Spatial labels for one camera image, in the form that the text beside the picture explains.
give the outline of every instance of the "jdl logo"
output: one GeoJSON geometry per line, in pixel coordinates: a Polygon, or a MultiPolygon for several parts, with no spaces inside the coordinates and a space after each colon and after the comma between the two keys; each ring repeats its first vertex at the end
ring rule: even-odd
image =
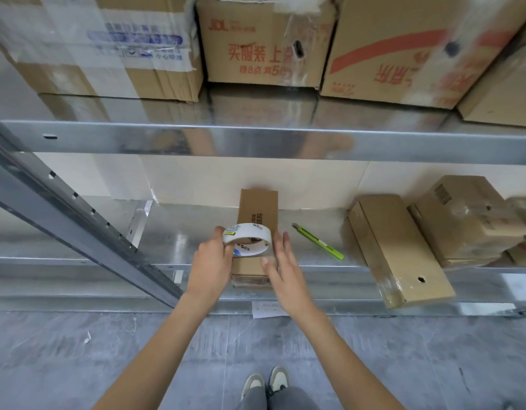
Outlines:
{"type": "Polygon", "coordinates": [[[225,20],[212,19],[212,26],[210,30],[214,32],[228,32],[228,29],[225,27],[225,20]]]}

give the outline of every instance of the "gray floor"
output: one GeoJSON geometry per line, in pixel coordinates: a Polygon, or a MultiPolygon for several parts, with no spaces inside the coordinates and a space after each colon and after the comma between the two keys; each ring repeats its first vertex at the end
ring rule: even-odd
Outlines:
{"type": "MultiPolygon", "coordinates": [[[[0,313],[0,410],[90,409],[162,314],[0,313]],[[90,331],[92,339],[84,344],[90,331]]],[[[408,409],[526,410],[526,319],[334,317],[348,344],[408,409]]],[[[161,409],[233,409],[245,378],[284,365],[322,409],[341,408],[286,317],[210,317],[161,409]]]]}

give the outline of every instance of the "white tape roll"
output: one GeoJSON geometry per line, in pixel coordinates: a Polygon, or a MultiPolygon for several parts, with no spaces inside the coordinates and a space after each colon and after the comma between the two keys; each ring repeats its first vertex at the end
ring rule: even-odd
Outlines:
{"type": "Polygon", "coordinates": [[[240,223],[223,232],[223,243],[238,240],[234,247],[235,256],[255,256],[267,250],[272,243],[268,227],[255,223],[240,223]]]}

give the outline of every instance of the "gray pants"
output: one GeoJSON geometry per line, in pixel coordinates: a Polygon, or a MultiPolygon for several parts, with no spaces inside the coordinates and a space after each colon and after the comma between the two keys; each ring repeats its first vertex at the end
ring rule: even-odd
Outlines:
{"type": "MultiPolygon", "coordinates": [[[[320,410],[320,407],[299,387],[288,387],[268,399],[268,410],[320,410]]],[[[265,388],[252,387],[236,410],[267,410],[265,388]]]]}

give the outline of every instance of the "shoe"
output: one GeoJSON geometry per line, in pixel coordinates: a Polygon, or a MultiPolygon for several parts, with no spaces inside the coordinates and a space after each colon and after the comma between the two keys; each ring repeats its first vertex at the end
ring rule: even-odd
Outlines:
{"type": "Polygon", "coordinates": [[[274,367],[272,369],[271,377],[268,380],[269,395],[273,395],[280,390],[284,390],[290,386],[290,376],[283,367],[274,367]]]}
{"type": "Polygon", "coordinates": [[[242,395],[240,396],[240,400],[242,400],[247,394],[247,391],[253,387],[265,388],[265,379],[261,374],[253,373],[247,378],[246,382],[244,383],[244,388],[242,388],[242,395]]]}

